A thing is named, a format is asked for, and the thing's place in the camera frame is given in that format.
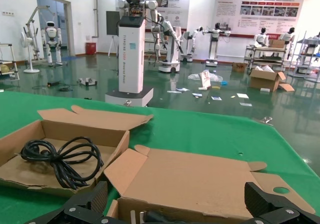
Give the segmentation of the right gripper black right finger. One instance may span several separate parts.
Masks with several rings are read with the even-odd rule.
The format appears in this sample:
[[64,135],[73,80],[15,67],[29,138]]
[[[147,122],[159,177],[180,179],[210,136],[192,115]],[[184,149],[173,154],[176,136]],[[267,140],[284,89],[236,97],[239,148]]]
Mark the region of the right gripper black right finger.
[[286,197],[269,194],[253,182],[244,186],[244,203],[252,218],[243,224],[320,224],[320,218]]

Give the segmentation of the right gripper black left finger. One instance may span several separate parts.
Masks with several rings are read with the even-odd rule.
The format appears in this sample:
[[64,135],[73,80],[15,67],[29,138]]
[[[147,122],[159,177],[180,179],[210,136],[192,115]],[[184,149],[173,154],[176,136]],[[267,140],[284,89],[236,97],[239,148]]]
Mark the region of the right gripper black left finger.
[[108,183],[98,182],[90,192],[78,193],[63,206],[27,221],[27,224],[119,224],[120,220],[104,216],[107,206]]

